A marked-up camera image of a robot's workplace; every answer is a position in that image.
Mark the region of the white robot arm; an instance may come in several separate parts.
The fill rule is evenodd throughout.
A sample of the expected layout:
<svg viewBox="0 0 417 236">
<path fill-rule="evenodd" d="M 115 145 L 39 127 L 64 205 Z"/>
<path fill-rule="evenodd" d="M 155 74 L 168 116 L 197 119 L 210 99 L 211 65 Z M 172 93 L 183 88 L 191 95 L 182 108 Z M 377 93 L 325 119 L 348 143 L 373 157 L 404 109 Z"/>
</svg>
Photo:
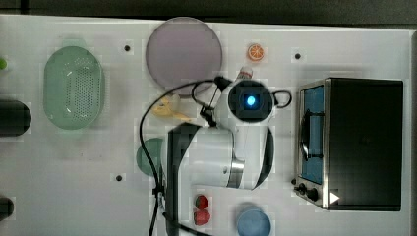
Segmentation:
<svg viewBox="0 0 417 236">
<path fill-rule="evenodd" d="M 274 139 L 268 123 L 275 98 L 262 83 L 216 78 L 221 91 L 214 125 L 182 123 L 163 139 L 165 220 L 168 236 L 202 236 L 192 220 L 192 188 L 254 190 L 270 174 Z"/>
</svg>

